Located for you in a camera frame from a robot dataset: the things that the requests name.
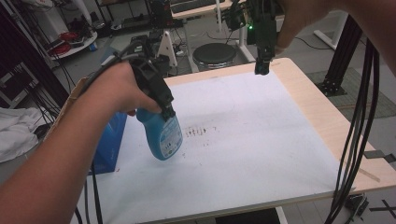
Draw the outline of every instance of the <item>spray bottle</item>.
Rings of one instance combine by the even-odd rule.
[[[161,69],[153,65],[158,62],[135,59],[130,64],[139,89],[162,109],[161,114],[155,114],[139,108],[136,117],[145,126],[151,153],[158,160],[165,161],[177,152],[183,141],[176,112],[171,105],[174,100],[172,92],[159,72]]]

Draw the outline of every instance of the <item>cable bundle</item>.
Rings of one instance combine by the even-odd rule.
[[[372,72],[372,65],[374,64],[374,81],[373,81],[373,98],[367,119],[366,126],[363,130],[364,119],[366,115],[367,96],[370,86],[370,76]],[[359,171],[361,159],[369,133],[373,124],[375,109],[378,101],[379,94],[379,54],[374,45],[367,39],[366,52],[364,56],[363,73],[361,77],[361,87],[350,124],[349,132],[346,138],[343,155],[340,160],[338,170],[337,183],[332,199],[332,207],[330,214],[326,219],[326,224],[333,223],[338,216],[342,207],[344,206],[347,196],[352,188],[353,181]]]

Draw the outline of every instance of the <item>round stool seat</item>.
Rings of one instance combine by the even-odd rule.
[[[211,43],[197,48],[192,54],[194,62],[206,68],[221,68],[233,63],[236,50],[227,44]]]

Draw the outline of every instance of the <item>floor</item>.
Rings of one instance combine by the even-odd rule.
[[[290,47],[278,57],[291,58],[305,73],[318,72],[328,70],[330,61],[333,56],[333,50],[329,49],[321,40],[313,35],[313,30],[320,29],[323,32],[333,32],[337,19],[330,18],[311,25],[310,27],[301,31],[298,35],[299,38],[295,38]],[[210,43],[214,41],[225,42],[229,36],[228,32],[217,32],[217,25],[214,22],[207,23],[205,20],[194,20],[189,21],[188,25],[191,27],[189,30],[191,48],[192,50],[201,46],[204,43]],[[184,41],[185,36],[182,29],[178,29],[177,32],[173,31],[172,36],[175,43],[180,43],[180,38]],[[233,39],[238,37],[238,33],[234,32],[231,35],[229,44],[233,43]],[[74,81],[78,81],[80,78],[85,77],[93,73],[104,59],[106,49],[116,40],[118,36],[112,38],[101,38],[96,40],[98,45],[97,51],[83,50],[82,52],[76,53],[63,60],[65,67],[67,68],[70,76]],[[184,56],[186,48],[184,45],[180,45],[183,52],[179,53],[178,58],[178,69],[173,69],[170,73],[172,75],[186,75],[191,72],[188,60]],[[254,47],[249,46],[249,51],[256,55]],[[363,56],[364,56],[364,44],[361,41],[356,49],[354,57],[350,63],[350,67],[355,68],[361,73]],[[244,63],[244,58],[238,55],[234,61],[234,64]],[[64,73],[61,69],[54,69],[54,73],[57,78],[68,88],[67,81]],[[381,83],[380,90],[388,96],[388,98],[396,103],[396,77],[389,71],[389,68],[381,61]],[[396,117],[376,119],[374,126],[371,131],[369,138],[370,143],[376,148],[384,151],[386,155],[393,153],[396,155]],[[21,164],[21,161],[14,161],[16,164]],[[0,182],[5,179],[6,170],[11,170],[10,167],[15,165],[1,164],[0,163]],[[367,193],[369,205],[367,209],[360,217],[355,217],[352,223],[396,223],[395,206],[396,206],[396,189],[383,189]],[[390,207],[393,206],[392,210],[371,212],[370,209],[377,207],[385,207],[383,200]],[[321,200],[315,202],[306,203],[294,203],[283,206],[283,210],[286,219],[289,224],[316,224],[323,223],[330,211],[331,200]],[[350,212],[347,209],[343,209],[335,220],[334,223],[346,223],[350,216]],[[183,224],[215,224],[216,220],[211,218],[200,218],[196,220],[183,221]]]

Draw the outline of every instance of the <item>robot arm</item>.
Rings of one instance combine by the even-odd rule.
[[[275,57],[276,45],[276,1],[247,0],[234,1],[230,8],[222,11],[222,20],[231,30],[247,25],[247,44],[256,45],[255,73],[266,75]]]

